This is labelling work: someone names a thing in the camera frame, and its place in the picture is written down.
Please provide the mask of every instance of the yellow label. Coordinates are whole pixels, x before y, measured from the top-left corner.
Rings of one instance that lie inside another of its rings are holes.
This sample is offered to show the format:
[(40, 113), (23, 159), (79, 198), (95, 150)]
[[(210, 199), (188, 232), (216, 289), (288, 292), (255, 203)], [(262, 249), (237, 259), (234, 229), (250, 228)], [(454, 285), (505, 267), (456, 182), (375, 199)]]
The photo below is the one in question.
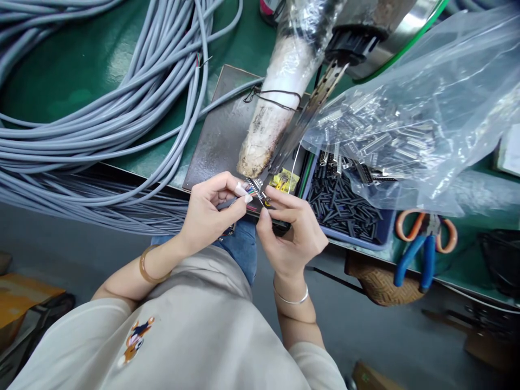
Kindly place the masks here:
[(286, 192), (286, 193), (294, 193), (296, 188), (296, 184), (298, 184), (300, 180), (300, 176), (291, 174), (290, 171), (283, 169), (278, 175), (274, 176), (271, 179), (269, 185), (271, 187), (276, 188), (277, 190)]

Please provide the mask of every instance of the gray floor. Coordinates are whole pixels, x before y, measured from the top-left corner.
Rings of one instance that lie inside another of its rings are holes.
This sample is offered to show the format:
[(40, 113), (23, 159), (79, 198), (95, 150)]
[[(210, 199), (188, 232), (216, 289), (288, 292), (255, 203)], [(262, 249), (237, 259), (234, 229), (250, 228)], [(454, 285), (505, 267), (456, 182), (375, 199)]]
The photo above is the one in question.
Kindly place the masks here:
[[(63, 287), (80, 303), (149, 242), (148, 237), (0, 204), (0, 250), (13, 254), (11, 270)], [(347, 278), (342, 274), (344, 255), (331, 248), (313, 263)], [(272, 275), (259, 248), (253, 302), (280, 334)], [(498, 374), (464, 352), (461, 332), (420, 313), (422, 307), (460, 308), (464, 302), (444, 290), (434, 288), (415, 304), (383, 308), (315, 272), (307, 274), (307, 282), (325, 345), (343, 374), (363, 359), (407, 389), (498, 388)]]

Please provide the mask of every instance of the woman's left hand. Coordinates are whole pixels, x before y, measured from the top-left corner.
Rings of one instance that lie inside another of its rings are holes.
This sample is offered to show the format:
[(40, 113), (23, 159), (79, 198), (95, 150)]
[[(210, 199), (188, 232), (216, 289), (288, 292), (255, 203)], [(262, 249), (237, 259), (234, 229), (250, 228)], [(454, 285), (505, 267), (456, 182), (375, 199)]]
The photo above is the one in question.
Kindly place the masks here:
[[(194, 185), (183, 228), (177, 237), (189, 256), (216, 241), (232, 224), (245, 215), (252, 197), (242, 187), (243, 181), (229, 172)], [(227, 209), (216, 206), (234, 197), (239, 198)]]

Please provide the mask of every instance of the blue-handled pliers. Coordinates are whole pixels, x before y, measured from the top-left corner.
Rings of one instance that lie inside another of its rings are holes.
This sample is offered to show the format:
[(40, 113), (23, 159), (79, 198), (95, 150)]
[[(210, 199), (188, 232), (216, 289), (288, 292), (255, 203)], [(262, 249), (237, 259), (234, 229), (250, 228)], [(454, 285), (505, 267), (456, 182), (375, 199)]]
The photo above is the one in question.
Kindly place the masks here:
[(422, 225), (419, 230), (419, 234), (412, 242), (412, 244), (408, 247), (408, 249), (405, 251), (405, 254), (402, 256), (402, 259), (399, 262), (397, 269), (395, 270), (394, 284), (397, 287), (402, 286), (402, 283), (405, 279), (406, 270), (412, 263), (412, 260), (419, 251), (419, 249), (421, 249), (421, 247), (424, 246), (424, 259), (422, 264), (422, 279), (420, 291), (422, 293), (428, 291), (433, 282), (433, 275), (435, 274), (435, 245), (437, 235), (439, 235), (440, 232), (440, 227), (441, 221), (438, 215), (425, 215), (425, 218), (422, 221)]

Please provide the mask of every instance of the bracelet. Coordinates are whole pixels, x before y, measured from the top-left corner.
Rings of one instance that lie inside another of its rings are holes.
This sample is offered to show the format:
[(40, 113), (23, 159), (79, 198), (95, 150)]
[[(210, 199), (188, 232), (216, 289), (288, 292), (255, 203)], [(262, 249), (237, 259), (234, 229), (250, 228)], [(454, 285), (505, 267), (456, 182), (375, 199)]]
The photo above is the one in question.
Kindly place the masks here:
[(145, 257), (148, 252), (150, 252), (152, 249), (158, 247), (159, 245), (151, 245), (142, 253), (141, 258), (139, 259), (139, 271), (141, 271), (141, 276), (146, 280), (148, 283), (152, 284), (159, 284), (164, 282), (166, 279), (170, 277), (170, 273), (168, 273), (165, 277), (161, 279), (154, 279), (151, 277), (148, 272), (145, 270)]
[(305, 295), (304, 297), (299, 301), (299, 302), (291, 302), (291, 301), (287, 301), (285, 300), (278, 291), (276, 291), (276, 287), (275, 287), (275, 280), (273, 279), (272, 280), (272, 288), (273, 290), (275, 291), (276, 295), (278, 295), (278, 298), (280, 298), (283, 302), (287, 303), (287, 304), (302, 304), (303, 302), (305, 302), (305, 300), (309, 297), (309, 287), (307, 286), (307, 284), (305, 284)]

